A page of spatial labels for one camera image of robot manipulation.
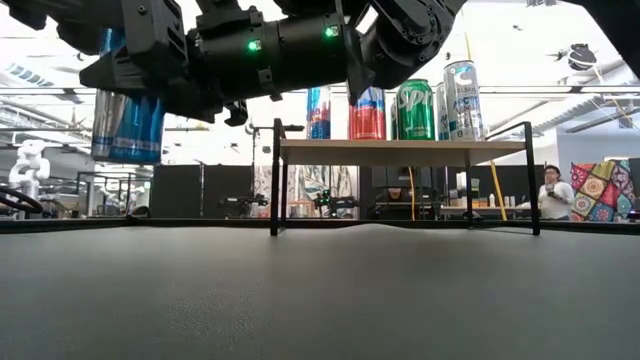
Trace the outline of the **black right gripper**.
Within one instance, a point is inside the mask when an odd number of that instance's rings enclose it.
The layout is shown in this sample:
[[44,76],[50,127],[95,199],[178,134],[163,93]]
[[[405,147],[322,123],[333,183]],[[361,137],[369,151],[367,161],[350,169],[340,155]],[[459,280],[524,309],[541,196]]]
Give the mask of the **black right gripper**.
[[[189,43],[182,10],[174,0],[2,0],[9,15],[33,30],[51,18],[60,39],[85,55],[97,55],[103,32],[124,24],[128,55],[141,73],[140,91],[158,97],[167,112],[207,123],[220,106],[209,102],[189,71]],[[82,85],[122,90],[114,49],[79,73]]]

